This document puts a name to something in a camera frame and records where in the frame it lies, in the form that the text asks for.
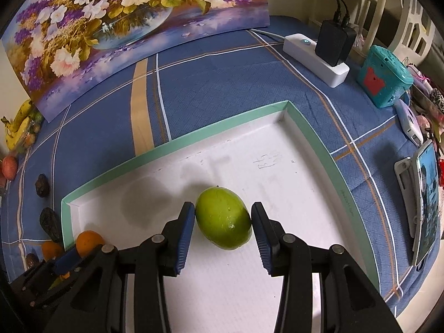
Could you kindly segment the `orange tangerine with stem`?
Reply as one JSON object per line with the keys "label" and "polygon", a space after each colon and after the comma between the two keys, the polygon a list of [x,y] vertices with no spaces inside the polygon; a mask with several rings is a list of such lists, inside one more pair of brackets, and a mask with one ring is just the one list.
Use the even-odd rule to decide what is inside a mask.
{"label": "orange tangerine with stem", "polygon": [[46,262],[58,259],[65,253],[63,246],[53,241],[43,242],[41,245],[41,251]]}

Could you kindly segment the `large dark dried date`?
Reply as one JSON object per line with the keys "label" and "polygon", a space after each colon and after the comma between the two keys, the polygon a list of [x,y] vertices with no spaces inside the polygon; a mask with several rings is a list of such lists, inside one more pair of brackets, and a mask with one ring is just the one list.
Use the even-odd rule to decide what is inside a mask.
{"label": "large dark dried date", "polygon": [[62,243],[62,226],[60,218],[51,208],[44,208],[39,217],[39,223],[44,232],[49,236],[51,241]]}

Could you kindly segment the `round dark dried fruit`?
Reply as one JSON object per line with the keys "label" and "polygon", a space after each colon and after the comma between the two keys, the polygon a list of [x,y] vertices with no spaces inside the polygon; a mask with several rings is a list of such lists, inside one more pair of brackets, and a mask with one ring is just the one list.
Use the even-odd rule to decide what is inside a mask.
{"label": "round dark dried fruit", "polygon": [[35,191],[36,194],[41,198],[48,197],[51,192],[51,187],[46,175],[38,175],[38,179],[35,181]]}

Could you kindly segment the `red peach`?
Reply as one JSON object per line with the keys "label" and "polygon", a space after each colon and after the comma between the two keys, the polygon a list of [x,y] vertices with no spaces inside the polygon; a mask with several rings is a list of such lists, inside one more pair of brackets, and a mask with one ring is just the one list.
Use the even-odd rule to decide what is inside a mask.
{"label": "red peach", "polygon": [[12,181],[17,176],[18,163],[15,157],[4,157],[1,163],[2,174],[5,179]]}

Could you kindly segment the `smartphone on stand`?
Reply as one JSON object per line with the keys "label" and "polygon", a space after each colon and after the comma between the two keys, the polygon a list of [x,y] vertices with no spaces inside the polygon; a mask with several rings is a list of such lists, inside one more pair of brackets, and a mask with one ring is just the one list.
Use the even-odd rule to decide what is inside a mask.
{"label": "smartphone on stand", "polygon": [[433,142],[425,141],[413,157],[415,179],[415,235],[412,264],[421,265],[439,230],[439,176]]}

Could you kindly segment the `yellow banana bunch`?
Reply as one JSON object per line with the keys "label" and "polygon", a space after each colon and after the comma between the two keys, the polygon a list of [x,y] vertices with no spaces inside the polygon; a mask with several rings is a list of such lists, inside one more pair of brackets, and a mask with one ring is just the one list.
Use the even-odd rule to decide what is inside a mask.
{"label": "yellow banana bunch", "polygon": [[22,135],[27,131],[29,124],[32,122],[30,114],[34,110],[35,105],[31,99],[28,99],[22,103],[12,121],[9,121],[6,117],[1,118],[1,122],[5,127],[5,143],[9,151],[16,148]]}

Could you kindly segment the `clear plastic fruit container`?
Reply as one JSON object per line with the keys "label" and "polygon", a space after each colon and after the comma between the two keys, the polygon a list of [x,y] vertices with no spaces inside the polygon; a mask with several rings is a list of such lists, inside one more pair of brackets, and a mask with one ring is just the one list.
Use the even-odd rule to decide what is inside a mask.
{"label": "clear plastic fruit container", "polygon": [[18,153],[24,153],[33,146],[37,140],[43,121],[44,117],[39,110],[34,110],[22,121],[19,129],[20,137],[16,146]]}

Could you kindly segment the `white phone stand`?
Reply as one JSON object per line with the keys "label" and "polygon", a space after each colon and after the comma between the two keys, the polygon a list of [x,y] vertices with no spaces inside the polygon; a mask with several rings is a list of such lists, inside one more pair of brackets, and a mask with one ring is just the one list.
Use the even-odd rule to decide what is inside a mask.
{"label": "white phone stand", "polygon": [[410,157],[406,157],[398,162],[395,162],[393,169],[403,196],[409,225],[409,233],[411,238],[414,238],[416,232],[417,206],[412,159]]}

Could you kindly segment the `white tray with green rim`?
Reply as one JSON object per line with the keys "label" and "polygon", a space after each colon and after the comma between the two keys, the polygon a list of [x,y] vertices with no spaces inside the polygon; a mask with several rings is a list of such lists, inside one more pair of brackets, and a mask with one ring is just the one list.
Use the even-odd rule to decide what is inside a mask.
{"label": "white tray with green rim", "polygon": [[[63,243],[98,232],[118,249],[139,245],[212,186],[261,202],[286,232],[314,247],[344,246],[371,282],[374,254],[353,196],[327,148],[290,102],[259,107],[169,141],[90,180],[61,203]],[[255,240],[216,247],[193,230],[186,264],[164,281],[173,332],[272,332],[282,280]]]}

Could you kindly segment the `blue plaid tablecloth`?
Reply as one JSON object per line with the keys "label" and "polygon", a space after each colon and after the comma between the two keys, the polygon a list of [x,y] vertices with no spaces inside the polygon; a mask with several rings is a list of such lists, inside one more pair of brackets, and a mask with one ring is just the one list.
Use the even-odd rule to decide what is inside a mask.
{"label": "blue plaid tablecloth", "polygon": [[[41,210],[93,177],[135,155],[133,110],[148,118],[153,142],[166,143],[238,113],[291,101],[336,160],[364,219],[379,267],[382,293],[404,322],[430,313],[443,292],[443,257],[434,248],[412,267],[403,197],[395,161],[415,147],[393,108],[367,97],[352,67],[331,89],[290,58],[279,43],[256,32],[214,35],[182,44],[109,77],[44,123],[1,203],[1,265],[9,280],[24,257],[47,239]],[[44,174],[51,192],[41,198]]]}

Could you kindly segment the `white lavender handheld device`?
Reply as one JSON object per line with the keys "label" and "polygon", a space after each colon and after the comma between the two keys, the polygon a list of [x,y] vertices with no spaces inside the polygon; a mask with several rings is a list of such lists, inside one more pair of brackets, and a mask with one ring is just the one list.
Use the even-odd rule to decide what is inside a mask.
{"label": "white lavender handheld device", "polygon": [[418,121],[410,109],[410,107],[401,99],[398,99],[394,105],[400,125],[406,137],[420,147],[424,143],[422,131],[418,125]]}

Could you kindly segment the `clutter of small toys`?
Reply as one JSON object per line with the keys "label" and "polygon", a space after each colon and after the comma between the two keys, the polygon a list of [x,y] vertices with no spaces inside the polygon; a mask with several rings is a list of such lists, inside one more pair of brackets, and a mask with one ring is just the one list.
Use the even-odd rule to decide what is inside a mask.
{"label": "clutter of small toys", "polygon": [[413,77],[411,95],[423,134],[431,138],[437,155],[439,184],[443,187],[443,92],[414,64],[407,70]]}

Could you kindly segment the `flower still life painting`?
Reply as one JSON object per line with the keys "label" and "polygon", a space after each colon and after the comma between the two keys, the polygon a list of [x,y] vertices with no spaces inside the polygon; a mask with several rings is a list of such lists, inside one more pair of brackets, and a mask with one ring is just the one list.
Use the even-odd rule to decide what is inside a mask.
{"label": "flower still life painting", "polygon": [[267,0],[24,0],[1,41],[48,121],[137,60],[269,23]]}

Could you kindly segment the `teal toy box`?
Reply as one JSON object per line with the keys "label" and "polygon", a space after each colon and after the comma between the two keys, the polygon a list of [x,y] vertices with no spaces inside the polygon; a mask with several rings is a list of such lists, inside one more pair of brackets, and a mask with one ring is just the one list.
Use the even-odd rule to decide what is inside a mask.
{"label": "teal toy box", "polygon": [[413,84],[413,77],[387,48],[373,45],[357,82],[377,108],[392,106]]}

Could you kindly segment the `white power strip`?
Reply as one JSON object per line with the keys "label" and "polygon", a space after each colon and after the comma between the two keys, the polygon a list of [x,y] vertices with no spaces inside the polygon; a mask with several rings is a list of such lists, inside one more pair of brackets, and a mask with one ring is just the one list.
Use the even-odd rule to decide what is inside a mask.
{"label": "white power strip", "polygon": [[297,33],[284,37],[283,51],[304,65],[319,77],[326,85],[336,88],[349,74],[349,67],[344,63],[331,66],[315,53],[317,43],[307,36]]}

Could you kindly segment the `black power adapter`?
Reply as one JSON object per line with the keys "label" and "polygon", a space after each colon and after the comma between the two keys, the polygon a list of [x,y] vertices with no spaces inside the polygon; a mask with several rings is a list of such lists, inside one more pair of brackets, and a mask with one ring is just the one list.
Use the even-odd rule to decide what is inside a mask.
{"label": "black power adapter", "polygon": [[337,66],[346,61],[356,37],[357,33],[351,27],[325,20],[321,24],[315,53],[327,64]]}

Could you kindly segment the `white lattice chair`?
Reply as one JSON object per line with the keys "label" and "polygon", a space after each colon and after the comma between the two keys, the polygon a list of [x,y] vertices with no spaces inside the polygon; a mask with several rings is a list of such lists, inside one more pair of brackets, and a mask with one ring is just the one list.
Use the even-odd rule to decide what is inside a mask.
{"label": "white lattice chair", "polygon": [[357,0],[349,11],[358,43],[351,58],[360,64],[370,47],[381,43],[376,34],[387,26],[382,22],[384,13],[394,15],[395,33],[383,45],[404,65],[420,65],[432,47],[436,27],[418,0]]}

